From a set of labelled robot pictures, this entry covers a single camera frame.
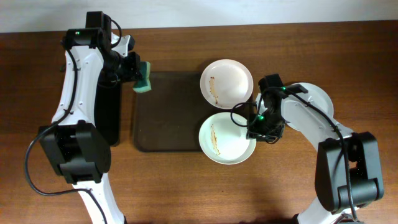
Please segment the green scrub sponge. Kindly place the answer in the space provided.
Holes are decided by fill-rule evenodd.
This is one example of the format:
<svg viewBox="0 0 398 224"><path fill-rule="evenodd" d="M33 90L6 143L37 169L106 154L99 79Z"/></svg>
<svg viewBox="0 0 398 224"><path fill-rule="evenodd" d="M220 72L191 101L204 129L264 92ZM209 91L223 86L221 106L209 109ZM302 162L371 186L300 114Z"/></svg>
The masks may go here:
<svg viewBox="0 0 398 224"><path fill-rule="evenodd" d="M151 91L152 87L150 84L150 62L141 62L139 74L141 77L133 85L133 90L136 93L145 93Z"/></svg>

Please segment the light blue plate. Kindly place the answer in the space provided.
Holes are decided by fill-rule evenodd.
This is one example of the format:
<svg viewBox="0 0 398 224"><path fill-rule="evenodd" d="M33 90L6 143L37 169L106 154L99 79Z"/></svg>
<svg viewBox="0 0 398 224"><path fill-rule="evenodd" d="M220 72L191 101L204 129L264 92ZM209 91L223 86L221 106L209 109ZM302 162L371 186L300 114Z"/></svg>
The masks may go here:
<svg viewBox="0 0 398 224"><path fill-rule="evenodd" d="M299 82L298 84L308 90L308 93L298 93L301 98L311 104L316 104L316 106L322 109L325 114L333 117L333 103L329 95L324 90L311 83Z"/></svg>

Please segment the white plate bottom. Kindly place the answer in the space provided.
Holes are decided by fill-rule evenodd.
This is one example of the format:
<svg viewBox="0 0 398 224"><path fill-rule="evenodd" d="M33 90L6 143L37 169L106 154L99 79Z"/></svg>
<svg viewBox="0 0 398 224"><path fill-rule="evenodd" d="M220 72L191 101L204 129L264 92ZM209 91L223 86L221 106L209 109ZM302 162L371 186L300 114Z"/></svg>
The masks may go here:
<svg viewBox="0 0 398 224"><path fill-rule="evenodd" d="M198 141L212 161L224 165L239 164L256 148L255 139L247 139L243 127L246 118L236 113L221 112L207 118L200 127Z"/></svg>

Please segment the white plate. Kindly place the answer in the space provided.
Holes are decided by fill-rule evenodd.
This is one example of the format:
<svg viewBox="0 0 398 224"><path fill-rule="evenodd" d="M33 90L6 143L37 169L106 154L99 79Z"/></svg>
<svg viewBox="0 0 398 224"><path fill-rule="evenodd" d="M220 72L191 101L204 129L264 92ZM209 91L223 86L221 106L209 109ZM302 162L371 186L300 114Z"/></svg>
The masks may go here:
<svg viewBox="0 0 398 224"><path fill-rule="evenodd" d="M200 90L212 106L230 110L250 99L254 81L251 72L240 62L221 59L210 63L200 76Z"/></svg>
<svg viewBox="0 0 398 224"><path fill-rule="evenodd" d="M200 127L198 141L212 161L224 165L239 164L256 148L255 139L247 139L243 127L246 118L236 113L221 112L207 118Z"/></svg>

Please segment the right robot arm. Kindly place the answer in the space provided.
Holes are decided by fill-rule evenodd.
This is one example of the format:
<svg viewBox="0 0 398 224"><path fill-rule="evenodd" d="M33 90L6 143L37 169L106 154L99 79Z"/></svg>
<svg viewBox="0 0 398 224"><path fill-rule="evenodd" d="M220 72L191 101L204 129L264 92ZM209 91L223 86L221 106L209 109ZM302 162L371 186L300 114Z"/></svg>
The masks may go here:
<svg viewBox="0 0 398 224"><path fill-rule="evenodd" d="M246 137L275 144L286 124L295 126L317 152L316 197L293 216L292 223L358 223L356 211L384 196L376 138L337 122L313 101L315 93L301 83L285 85L278 74L259 80L256 108L248 116Z"/></svg>

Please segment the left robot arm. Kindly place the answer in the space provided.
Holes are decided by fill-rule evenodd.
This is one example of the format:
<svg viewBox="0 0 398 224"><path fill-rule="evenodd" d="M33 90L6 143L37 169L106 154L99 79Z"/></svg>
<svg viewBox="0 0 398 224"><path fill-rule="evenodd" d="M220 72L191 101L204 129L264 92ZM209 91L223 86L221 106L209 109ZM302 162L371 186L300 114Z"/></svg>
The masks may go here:
<svg viewBox="0 0 398 224"><path fill-rule="evenodd" d="M125 223L109 183L111 146L119 141L121 85L150 90L150 64L133 50L130 35L115 35L114 21L88 12L82 29L62 39L65 79L57 111L35 142L55 173L80 194L93 223Z"/></svg>

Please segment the black plastic tray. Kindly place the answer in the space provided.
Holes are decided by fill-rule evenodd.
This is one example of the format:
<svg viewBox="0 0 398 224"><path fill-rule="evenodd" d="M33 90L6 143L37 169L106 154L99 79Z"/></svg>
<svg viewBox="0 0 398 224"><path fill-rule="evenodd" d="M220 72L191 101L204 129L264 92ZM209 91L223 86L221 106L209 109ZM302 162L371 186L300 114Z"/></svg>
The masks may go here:
<svg viewBox="0 0 398 224"><path fill-rule="evenodd" d="M121 84L98 86L95 98L95 126L110 146L119 144Z"/></svg>

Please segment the brown serving tray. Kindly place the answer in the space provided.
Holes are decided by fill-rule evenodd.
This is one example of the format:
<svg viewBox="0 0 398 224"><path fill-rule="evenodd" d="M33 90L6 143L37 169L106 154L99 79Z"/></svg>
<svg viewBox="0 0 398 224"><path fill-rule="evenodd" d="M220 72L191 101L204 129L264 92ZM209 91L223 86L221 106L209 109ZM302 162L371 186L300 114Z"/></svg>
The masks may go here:
<svg viewBox="0 0 398 224"><path fill-rule="evenodd" d="M213 114L200 90L200 74L154 72L151 90L136 96L133 143L141 152L200 152L200 127Z"/></svg>

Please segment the white plate top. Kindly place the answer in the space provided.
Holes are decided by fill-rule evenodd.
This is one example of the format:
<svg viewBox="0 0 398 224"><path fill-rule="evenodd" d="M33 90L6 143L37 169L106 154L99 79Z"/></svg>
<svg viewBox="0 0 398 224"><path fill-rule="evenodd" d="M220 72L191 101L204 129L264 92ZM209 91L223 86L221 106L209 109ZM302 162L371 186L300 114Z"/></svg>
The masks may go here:
<svg viewBox="0 0 398 224"><path fill-rule="evenodd" d="M254 81L251 72L240 62L221 59L210 63L200 76L200 90L212 106L230 110L250 99Z"/></svg>

